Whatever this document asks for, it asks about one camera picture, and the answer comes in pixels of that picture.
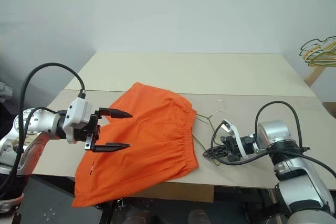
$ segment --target gray floor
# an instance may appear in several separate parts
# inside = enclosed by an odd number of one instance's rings
[[[21,223],[99,223],[102,213],[100,210],[95,207],[71,208],[72,200],[71,196],[30,179],[25,189],[25,199],[18,211],[22,214]],[[241,204],[235,202],[209,204],[192,201],[136,199],[132,201],[132,206],[127,203],[126,199],[125,204],[128,206],[125,211],[114,215],[115,224],[122,224],[126,215],[137,210],[149,210],[170,224],[186,224],[188,215],[193,209],[205,210],[212,224],[247,223],[241,210]]]

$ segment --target wooden stand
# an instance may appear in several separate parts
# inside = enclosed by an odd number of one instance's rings
[[[322,74],[322,72],[325,70],[326,67],[322,67],[322,66],[317,66],[314,67],[310,74],[307,75],[307,77],[305,78],[305,83],[308,86],[312,86],[312,84],[316,81],[316,79]]]

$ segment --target white wall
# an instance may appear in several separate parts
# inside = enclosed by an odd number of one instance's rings
[[[34,66],[62,62],[79,70],[96,50],[280,52],[297,72],[299,48],[336,35],[335,0],[0,0],[1,80],[16,89]],[[70,80],[41,72],[28,106],[46,105]],[[336,101],[336,69],[313,90]]]

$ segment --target orange fabric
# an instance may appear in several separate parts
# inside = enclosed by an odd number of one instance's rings
[[[133,118],[109,119],[97,144],[132,146],[113,153],[85,153],[76,171],[73,207],[129,196],[198,167],[191,132],[196,111],[184,97],[135,83],[111,108]]]

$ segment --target table surface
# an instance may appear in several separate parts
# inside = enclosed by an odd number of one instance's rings
[[[135,82],[185,94],[315,94],[278,54],[97,52],[79,71],[86,90],[126,91]],[[65,89],[79,90],[77,79]]]
[[[336,169],[336,120],[281,55],[98,52],[79,75],[86,85],[87,101],[94,109],[110,106],[122,94],[119,91],[126,91],[138,81],[182,93],[199,114],[213,114],[214,125],[227,119],[241,135],[254,131],[255,115],[265,103],[287,101],[299,115],[304,146],[312,148],[307,154]],[[77,80],[72,80],[49,107],[67,108],[79,88]],[[261,122],[278,119],[285,121],[297,138],[295,121],[285,107],[274,105],[260,116]],[[209,148],[212,129],[202,120],[196,118],[193,134]],[[34,173],[74,176],[84,152],[84,143],[49,141]],[[203,149],[197,143],[195,152],[199,168],[174,182],[269,188],[277,183],[268,157],[242,166],[215,166],[202,156]],[[327,187],[336,189],[334,178],[322,167],[316,167]]]
[[[53,110],[65,109],[77,96],[78,91],[63,90],[50,104]],[[87,91],[87,101],[93,108],[107,107],[113,103],[122,92]],[[257,111],[265,103],[273,100],[283,100],[290,103],[298,113],[300,119],[304,146],[312,150],[306,154],[330,165],[336,169],[334,150],[336,150],[336,119],[322,106],[319,99],[314,97],[275,97],[256,95],[206,95],[183,94],[199,114],[210,116],[214,126],[221,120],[227,119],[234,124],[241,136],[254,131],[254,119]],[[260,122],[282,119],[289,126],[294,138],[297,139],[296,125],[290,110],[281,104],[275,104],[260,115]],[[206,147],[210,147],[212,129],[197,116],[193,134]],[[101,125],[108,121],[103,118]],[[241,166],[215,166],[202,156],[202,147],[195,143],[195,152],[199,168],[190,174],[173,180],[174,182],[190,184],[207,184],[237,187],[268,187],[273,188],[277,179],[273,174],[273,165],[268,156],[260,158],[250,164]],[[74,176],[76,168],[84,154],[84,143],[68,144],[64,140],[50,140],[46,145],[34,173],[58,176]],[[336,189],[335,179],[324,170],[316,166],[319,174],[329,189]]]

